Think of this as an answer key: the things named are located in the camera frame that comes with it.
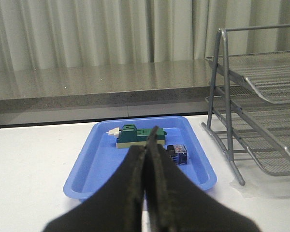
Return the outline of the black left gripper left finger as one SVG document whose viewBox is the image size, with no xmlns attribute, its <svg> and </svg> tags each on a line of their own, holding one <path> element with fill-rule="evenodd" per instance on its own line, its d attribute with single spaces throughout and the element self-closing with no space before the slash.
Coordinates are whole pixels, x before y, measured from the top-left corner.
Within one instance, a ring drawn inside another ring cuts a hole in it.
<svg viewBox="0 0 290 232">
<path fill-rule="evenodd" d="M 133 145 L 107 182 L 91 197 L 49 222 L 46 232 L 140 232 L 145 148 Z"/>
</svg>

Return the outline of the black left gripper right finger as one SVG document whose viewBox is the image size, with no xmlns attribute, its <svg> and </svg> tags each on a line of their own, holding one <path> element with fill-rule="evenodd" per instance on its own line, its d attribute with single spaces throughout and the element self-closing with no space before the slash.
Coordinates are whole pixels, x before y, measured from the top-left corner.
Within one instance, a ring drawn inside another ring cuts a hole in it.
<svg viewBox="0 0 290 232">
<path fill-rule="evenodd" d="M 258 232 L 251 219 L 199 189 L 157 143 L 155 126 L 146 142 L 145 191 L 154 232 Z"/>
</svg>

